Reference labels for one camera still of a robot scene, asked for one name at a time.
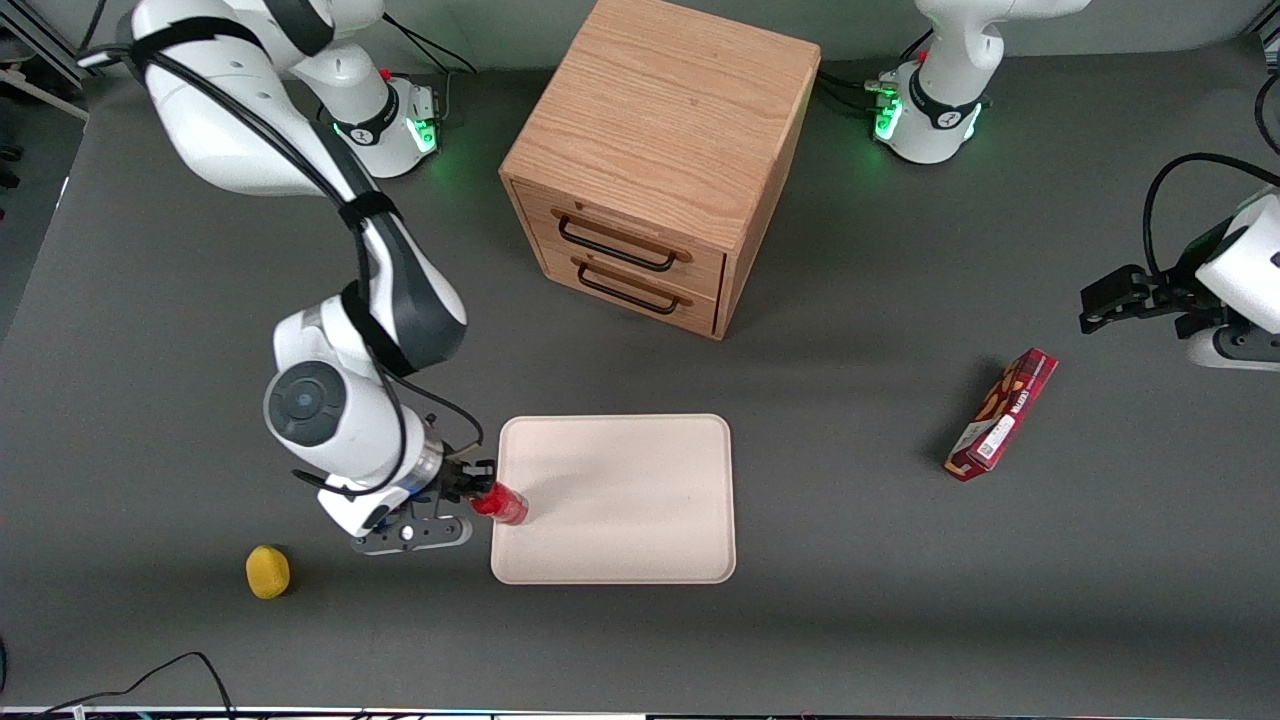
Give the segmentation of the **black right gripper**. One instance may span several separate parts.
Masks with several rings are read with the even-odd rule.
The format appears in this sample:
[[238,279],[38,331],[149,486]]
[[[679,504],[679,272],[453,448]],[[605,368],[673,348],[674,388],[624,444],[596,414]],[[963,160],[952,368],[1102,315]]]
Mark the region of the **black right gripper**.
[[497,462],[468,462],[449,457],[442,451],[424,448],[419,457],[419,478],[424,480],[419,491],[419,518],[435,520],[445,515],[447,505],[461,503],[479,491],[493,491],[497,484]]

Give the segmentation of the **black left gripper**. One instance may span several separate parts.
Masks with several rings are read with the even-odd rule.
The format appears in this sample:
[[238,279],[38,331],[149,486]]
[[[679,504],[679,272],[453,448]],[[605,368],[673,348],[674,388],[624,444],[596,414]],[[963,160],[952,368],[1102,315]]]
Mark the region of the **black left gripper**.
[[1213,225],[1192,240],[1178,260],[1161,268],[1148,238],[1148,269],[1120,266],[1080,291],[1079,328],[1093,334],[1115,322],[1174,316],[1174,329],[1188,342],[1215,342],[1233,327],[1233,311],[1196,273],[1225,249],[1228,228]]

